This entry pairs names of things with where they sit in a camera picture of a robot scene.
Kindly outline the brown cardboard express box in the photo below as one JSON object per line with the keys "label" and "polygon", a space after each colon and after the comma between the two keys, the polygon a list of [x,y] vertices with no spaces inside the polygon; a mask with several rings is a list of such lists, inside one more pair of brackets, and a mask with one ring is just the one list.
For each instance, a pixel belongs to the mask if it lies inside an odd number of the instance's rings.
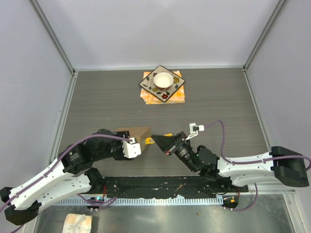
{"label": "brown cardboard express box", "polygon": [[116,128],[114,131],[128,131],[130,137],[134,137],[140,144],[141,151],[144,151],[144,149],[146,148],[145,139],[151,137],[152,134],[150,127],[125,127]]}

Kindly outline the yellow utility knife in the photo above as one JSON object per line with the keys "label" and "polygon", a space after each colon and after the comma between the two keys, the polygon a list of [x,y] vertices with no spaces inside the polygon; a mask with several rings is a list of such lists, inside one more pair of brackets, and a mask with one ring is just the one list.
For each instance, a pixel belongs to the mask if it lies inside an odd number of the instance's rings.
{"label": "yellow utility knife", "polygon": [[[165,134],[164,136],[173,136],[173,133]],[[151,137],[148,137],[144,140],[145,145],[154,144],[154,140]]]}

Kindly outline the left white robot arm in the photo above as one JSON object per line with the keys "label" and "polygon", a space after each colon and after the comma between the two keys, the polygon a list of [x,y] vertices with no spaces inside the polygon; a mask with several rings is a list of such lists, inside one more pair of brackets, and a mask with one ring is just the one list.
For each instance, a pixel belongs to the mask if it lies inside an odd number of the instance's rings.
{"label": "left white robot arm", "polygon": [[128,131],[101,129],[68,146],[47,168],[15,187],[4,187],[1,211],[10,223],[21,226],[54,203],[77,194],[97,194],[104,178],[93,163],[107,158],[133,160],[141,154],[140,143]]}

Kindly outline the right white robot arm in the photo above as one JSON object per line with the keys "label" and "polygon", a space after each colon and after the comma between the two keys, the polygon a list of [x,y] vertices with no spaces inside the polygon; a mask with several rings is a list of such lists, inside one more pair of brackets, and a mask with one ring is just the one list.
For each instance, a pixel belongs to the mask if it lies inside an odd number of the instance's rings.
{"label": "right white robot arm", "polygon": [[172,136],[153,134],[151,139],[166,156],[176,155],[191,172],[198,172],[210,182],[219,181],[220,188],[226,192],[253,183],[310,185],[306,157],[281,146],[273,146],[270,152],[259,155],[227,158],[218,157],[202,145],[194,151],[184,132]]}

